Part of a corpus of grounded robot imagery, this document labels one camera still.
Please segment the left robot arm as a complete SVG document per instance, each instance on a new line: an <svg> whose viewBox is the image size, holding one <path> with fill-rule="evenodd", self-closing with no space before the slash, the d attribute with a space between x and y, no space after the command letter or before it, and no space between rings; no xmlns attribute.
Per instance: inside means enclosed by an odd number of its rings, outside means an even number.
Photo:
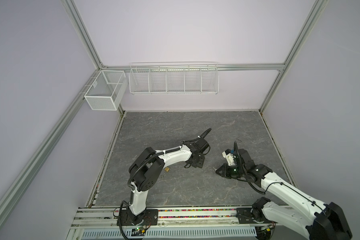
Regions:
<svg viewBox="0 0 360 240"><path fill-rule="evenodd" d="M129 168L127 186L131 197L127 213L134 218L144 215L149 190L155 185L164 168L184 162L185 168L202 168L205 155L211 149L205 137L211 128L193 140L183 141L178 147L166 150L144 149Z"/></svg>

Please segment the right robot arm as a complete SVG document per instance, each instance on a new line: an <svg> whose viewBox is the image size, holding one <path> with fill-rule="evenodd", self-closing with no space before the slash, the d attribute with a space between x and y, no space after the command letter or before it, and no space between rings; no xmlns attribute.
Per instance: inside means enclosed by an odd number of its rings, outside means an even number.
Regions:
<svg viewBox="0 0 360 240"><path fill-rule="evenodd" d="M226 179L246 182L257 193L271 193L290 206L286 209L266 197L252 204L247 212L238 211L239 219L256 223L276 222L308 240L350 240L352 231L342 208L326 204L300 191L263 164L255 164L248 151L238 148L222 153L226 159L216 174Z"/></svg>

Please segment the white mesh box basket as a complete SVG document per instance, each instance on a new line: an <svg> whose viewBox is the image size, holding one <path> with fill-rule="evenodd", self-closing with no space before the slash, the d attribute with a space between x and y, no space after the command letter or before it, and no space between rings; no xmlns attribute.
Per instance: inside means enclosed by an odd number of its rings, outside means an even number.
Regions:
<svg viewBox="0 0 360 240"><path fill-rule="evenodd" d="M124 71L101 70L85 93L90 108L95 111L117 111L128 81Z"/></svg>

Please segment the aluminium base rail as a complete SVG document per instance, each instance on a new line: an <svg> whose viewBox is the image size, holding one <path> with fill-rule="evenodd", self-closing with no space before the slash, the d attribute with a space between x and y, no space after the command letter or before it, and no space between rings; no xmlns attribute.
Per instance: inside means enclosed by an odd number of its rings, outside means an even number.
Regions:
<svg viewBox="0 0 360 240"><path fill-rule="evenodd" d="M250 206L153 207L142 223L133 225L126 210L79 209L68 240L162 240L254 238L268 240L276 226L291 228L308 238L308 227L324 206L308 205L300 210L270 202L256 216Z"/></svg>

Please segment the aluminium enclosure frame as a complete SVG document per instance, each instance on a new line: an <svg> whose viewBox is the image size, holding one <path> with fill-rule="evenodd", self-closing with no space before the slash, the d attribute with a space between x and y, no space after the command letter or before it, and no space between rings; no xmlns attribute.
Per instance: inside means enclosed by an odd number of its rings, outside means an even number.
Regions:
<svg viewBox="0 0 360 240"><path fill-rule="evenodd" d="M73 1L63 1L62 4L68 16L70 17L71 22L73 23L73 26L76 29L82 43L86 47L86 50L95 65L95 69L97 71L104 69L105 66L100 61L100 58L95 50L91 38L89 37L88 31L84 26L83 20L80 17L75 3ZM262 103L260 108L261 112L265 111L278 85L284 78L285 74L288 72L289 68L292 66L293 61L304 45L308 35L311 33L313 27L326 8L327 4L328 1L315 1L313 4L313 7L303 25L302 30L300 31L285 62L282 64L281 72L278 74L276 80L271 86L271 89L267 93L264 102ZM78 111L83 105L83 102L84 94L78 94L64 112L64 114L60 117L59 121L55 124L50 133L47 135L47 137L42 141L37 151L32 155L31 159L28 161L11 187L0 200L0 230L32 181L35 179L36 175L39 173L40 169L48 159L49 155L52 153L53 149L65 133L68 126L71 124L74 117L77 115Z"/></svg>

